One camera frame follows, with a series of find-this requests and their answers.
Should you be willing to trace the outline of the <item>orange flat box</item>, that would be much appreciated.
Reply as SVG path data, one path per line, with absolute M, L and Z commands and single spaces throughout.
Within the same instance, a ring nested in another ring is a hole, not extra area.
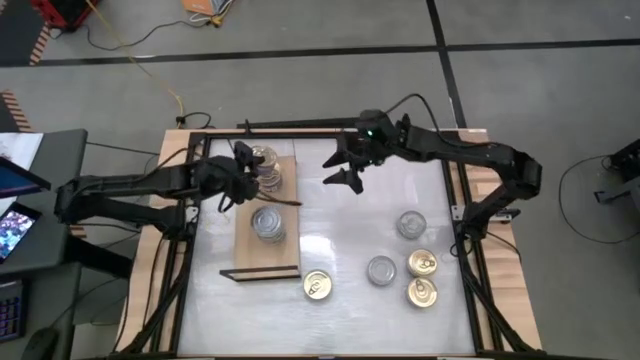
M 207 23 L 221 27 L 235 0 L 181 0 L 184 9 L 191 13 L 191 23 Z

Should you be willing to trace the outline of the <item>dark computer mouse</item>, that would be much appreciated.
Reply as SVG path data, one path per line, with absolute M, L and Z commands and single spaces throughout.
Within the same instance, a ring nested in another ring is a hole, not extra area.
M 59 332 L 52 327 L 37 330 L 28 340 L 20 360 L 52 360 Z

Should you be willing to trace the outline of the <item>black mat with orange stripes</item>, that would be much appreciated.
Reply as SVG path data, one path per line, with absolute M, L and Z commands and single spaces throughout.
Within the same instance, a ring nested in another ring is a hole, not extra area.
M 17 98 L 9 90 L 0 91 L 0 133 L 4 132 L 34 132 Z
M 0 68 L 36 66 L 50 38 L 29 0 L 0 0 Z

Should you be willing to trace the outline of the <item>black floor device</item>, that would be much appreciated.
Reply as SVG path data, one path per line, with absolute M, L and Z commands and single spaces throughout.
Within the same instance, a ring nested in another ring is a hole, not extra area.
M 623 183 L 605 191 L 596 191 L 598 203 L 612 202 L 629 196 L 640 211 L 640 138 L 609 156 L 611 167 L 617 171 Z

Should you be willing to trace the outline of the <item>white paper sheet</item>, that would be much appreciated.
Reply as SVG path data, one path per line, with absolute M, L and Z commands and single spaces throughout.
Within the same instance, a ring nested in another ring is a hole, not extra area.
M 0 158 L 29 170 L 43 137 L 43 133 L 0 133 Z

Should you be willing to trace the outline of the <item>long black bar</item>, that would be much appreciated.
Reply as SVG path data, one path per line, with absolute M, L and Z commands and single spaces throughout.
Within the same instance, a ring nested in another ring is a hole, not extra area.
M 352 127 L 356 118 L 322 118 L 306 120 L 287 120 L 273 122 L 250 122 L 251 129 L 282 129 L 282 128 L 347 128 Z M 244 129 L 244 122 L 236 125 L 237 129 Z

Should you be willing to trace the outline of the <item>tablet with colourful screen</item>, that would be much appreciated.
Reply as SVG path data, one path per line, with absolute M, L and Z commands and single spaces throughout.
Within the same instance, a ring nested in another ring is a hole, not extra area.
M 40 217 L 39 211 L 18 202 L 0 216 L 0 264 L 10 257 Z

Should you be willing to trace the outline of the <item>tablet with blue screen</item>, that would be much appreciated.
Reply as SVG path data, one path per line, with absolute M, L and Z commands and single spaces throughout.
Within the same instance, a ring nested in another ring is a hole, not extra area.
M 0 199 L 48 191 L 51 184 L 7 158 L 0 157 Z

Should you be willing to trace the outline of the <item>keyboard with purple keys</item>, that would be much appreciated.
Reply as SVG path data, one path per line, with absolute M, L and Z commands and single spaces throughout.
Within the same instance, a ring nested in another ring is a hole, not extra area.
M 24 336 L 27 296 L 22 280 L 0 283 L 0 343 Z

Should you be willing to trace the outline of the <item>red crate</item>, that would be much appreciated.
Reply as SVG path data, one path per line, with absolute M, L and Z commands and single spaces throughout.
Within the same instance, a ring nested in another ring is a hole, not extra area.
M 75 31 L 101 0 L 29 0 L 50 28 Z

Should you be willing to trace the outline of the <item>dark grey desk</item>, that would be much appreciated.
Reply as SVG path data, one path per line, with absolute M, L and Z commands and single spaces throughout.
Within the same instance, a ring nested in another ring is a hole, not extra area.
M 80 174 L 87 131 L 51 132 L 43 135 L 30 171 L 47 180 L 51 190 L 21 196 L 18 202 L 37 210 L 41 217 L 0 265 L 0 279 L 25 279 L 27 319 L 25 335 L 0 343 L 0 360 L 20 360 L 30 337 L 51 326 L 58 333 L 53 360 L 68 360 L 74 338 L 74 310 L 84 267 L 112 276 L 114 283 L 129 277 L 132 260 L 69 235 L 53 209 L 56 187 Z

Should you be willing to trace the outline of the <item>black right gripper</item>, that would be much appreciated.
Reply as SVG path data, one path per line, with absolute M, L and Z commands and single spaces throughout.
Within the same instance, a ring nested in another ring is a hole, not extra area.
M 323 180 L 325 185 L 346 185 L 355 194 L 364 191 L 360 173 L 370 165 L 382 165 L 387 158 L 398 156 L 406 159 L 408 132 L 397 128 L 397 121 L 392 121 L 382 110 L 364 110 L 355 122 L 355 133 L 344 136 L 345 147 L 338 145 L 335 152 L 323 163 L 323 168 L 330 168 L 348 163 L 347 170 L 338 172 Z

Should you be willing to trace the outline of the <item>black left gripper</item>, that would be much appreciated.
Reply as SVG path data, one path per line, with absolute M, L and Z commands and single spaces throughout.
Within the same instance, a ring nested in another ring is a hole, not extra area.
M 233 152 L 234 158 L 214 156 L 207 160 L 207 165 L 211 168 L 214 179 L 220 183 L 221 192 L 234 204 L 240 205 L 254 199 L 259 190 L 256 176 L 246 172 L 245 165 L 261 165 L 265 158 L 255 155 L 253 149 L 242 141 L 233 144 Z M 266 195 L 257 196 L 257 199 L 286 206 L 302 206 L 296 200 L 282 200 Z

